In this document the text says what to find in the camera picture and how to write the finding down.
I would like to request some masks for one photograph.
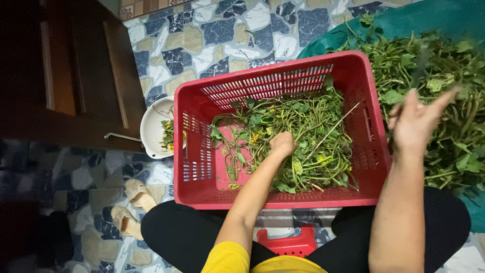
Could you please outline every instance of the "white bowl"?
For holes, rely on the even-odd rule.
[[[173,119],[172,113],[170,115],[166,114],[173,105],[173,96],[161,98],[154,102],[143,115],[140,125],[140,135],[145,146],[146,154],[151,158],[160,159],[174,155],[170,149],[162,152],[162,146],[160,145],[160,142],[163,140],[164,131],[161,121]]]

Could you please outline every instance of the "beige sandal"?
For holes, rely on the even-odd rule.
[[[125,187],[126,196],[135,207],[142,207],[145,212],[148,212],[158,205],[148,188],[140,180],[131,178],[126,181]]]
[[[111,217],[113,218],[114,225],[118,228],[121,234],[124,236],[133,236],[138,240],[143,241],[141,232],[141,225],[131,215],[131,213],[122,206],[115,206],[111,209]]]

